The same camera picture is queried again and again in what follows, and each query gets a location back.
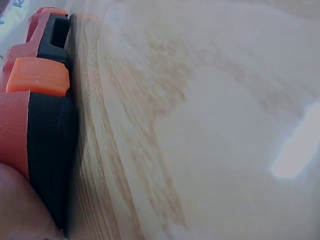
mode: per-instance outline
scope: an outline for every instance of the orange clamp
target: orange clamp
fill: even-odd
[[[18,57],[8,79],[6,92],[31,91],[64,97],[69,87],[69,72],[64,64],[38,57]]]

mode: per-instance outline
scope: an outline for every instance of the black rubber pad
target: black rubber pad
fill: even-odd
[[[72,61],[67,50],[64,49],[69,28],[68,17],[51,13],[38,47],[37,58],[60,62],[71,73]]]
[[[66,225],[69,177],[78,138],[78,113],[66,97],[31,93],[27,125],[29,180],[55,224]]]

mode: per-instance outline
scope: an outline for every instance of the light wood panel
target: light wood panel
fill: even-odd
[[[285,180],[271,166],[319,100],[319,1],[66,8],[81,119],[70,240],[317,239],[317,161]]]

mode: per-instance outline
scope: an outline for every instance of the red plastic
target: red plastic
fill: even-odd
[[[29,19],[26,43],[12,46],[3,60],[0,73],[0,93],[6,92],[7,82],[15,61],[19,57],[36,58],[41,38],[44,34],[50,12],[36,13]]]
[[[16,169],[27,180],[29,98],[29,91],[0,93],[0,163]]]

